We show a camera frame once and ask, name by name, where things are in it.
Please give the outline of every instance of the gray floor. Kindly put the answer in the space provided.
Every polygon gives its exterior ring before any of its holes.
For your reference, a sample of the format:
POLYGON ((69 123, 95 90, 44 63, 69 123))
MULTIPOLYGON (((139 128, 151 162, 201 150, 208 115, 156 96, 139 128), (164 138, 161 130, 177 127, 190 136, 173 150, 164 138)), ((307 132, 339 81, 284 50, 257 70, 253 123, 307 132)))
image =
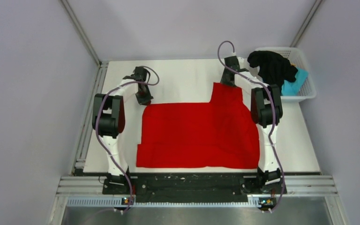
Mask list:
MULTIPOLYGON (((103 208, 68 208, 63 225, 80 225, 103 208)), ((83 225, 331 225, 325 200, 284 198, 273 214, 254 208, 133 208, 129 213, 105 211, 83 225)))

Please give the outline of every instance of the white table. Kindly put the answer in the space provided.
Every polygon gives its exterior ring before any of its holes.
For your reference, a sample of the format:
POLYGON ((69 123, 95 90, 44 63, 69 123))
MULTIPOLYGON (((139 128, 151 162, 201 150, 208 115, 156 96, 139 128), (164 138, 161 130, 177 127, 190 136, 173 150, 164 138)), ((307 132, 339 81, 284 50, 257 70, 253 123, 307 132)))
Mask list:
MULTIPOLYGON (((115 88, 124 76, 131 75, 136 66, 149 66, 160 76, 157 86, 150 87, 153 104, 178 102, 209 102, 213 83, 220 82, 223 66, 217 59, 207 60, 143 60, 112 61, 109 63, 102 93, 115 88)), ((156 81, 151 73, 150 82, 156 81)), ((277 130, 277 152, 285 172, 319 172, 320 168, 301 113, 299 103, 283 103, 284 115, 277 130)), ((205 168, 143 168, 136 167, 137 145, 141 142, 142 114, 135 97, 125 103, 126 125, 122 133, 125 158, 134 173, 229 173, 256 170, 205 168)), ((94 130, 90 140, 85 173, 107 172, 105 151, 97 142, 94 130)))

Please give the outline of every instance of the gray wall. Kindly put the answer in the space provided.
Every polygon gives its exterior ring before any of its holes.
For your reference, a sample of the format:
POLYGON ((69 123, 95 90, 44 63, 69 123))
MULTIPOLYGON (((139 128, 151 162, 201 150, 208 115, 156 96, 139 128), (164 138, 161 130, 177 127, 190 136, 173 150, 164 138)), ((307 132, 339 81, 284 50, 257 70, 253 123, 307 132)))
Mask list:
POLYGON ((300 48, 318 92, 302 109, 320 166, 360 224, 360 2, 327 0, 300 48))
POLYGON ((0 225, 46 223, 96 69, 58 0, 0 0, 0 225))
POLYGON ((223 40, 247 56, 288 46, 314 0, 69 0, 104 60, 215 58, 223 40))

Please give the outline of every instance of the white laundry basket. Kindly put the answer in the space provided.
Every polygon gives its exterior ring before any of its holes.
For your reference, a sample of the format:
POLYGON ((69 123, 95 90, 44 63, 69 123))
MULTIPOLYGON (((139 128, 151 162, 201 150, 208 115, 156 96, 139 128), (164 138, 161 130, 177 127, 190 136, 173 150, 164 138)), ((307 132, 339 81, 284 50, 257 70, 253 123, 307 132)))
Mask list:
MULTIPOLYGON (((308 98, 315 98, 316 90, 313 83, 311 70, 307 63, 304 53, 298 48, 290 47, 263 47, 257 48, 255 51, 272 51, 281 54, 283 57, 289 59, 289 61, 299 68, 302 68, 308 72, 308 77, 303 86, 297 93, 297 96, 281 96, 282 102, 300 102, 308 98)), ((249 63, 245 61, 245 66, 249 67, 249 63)), ((257 75, 256 68, 250 68, 252 75, 257 75)))

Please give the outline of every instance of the turquoise fabric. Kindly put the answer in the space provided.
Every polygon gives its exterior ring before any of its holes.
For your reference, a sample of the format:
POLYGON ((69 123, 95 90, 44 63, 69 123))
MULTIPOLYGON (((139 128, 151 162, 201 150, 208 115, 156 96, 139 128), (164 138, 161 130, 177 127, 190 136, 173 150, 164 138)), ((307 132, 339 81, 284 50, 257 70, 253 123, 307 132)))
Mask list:
POLYGON ((308 72, 298 67, 297 70, 298 72, 295 75, 296 81, 293 83, 289 81, 285 81, 284 85, 282 85, 281 94, 283 96, 296 96, 300 88, 303 86, 304 82, 306 81, 308 72))

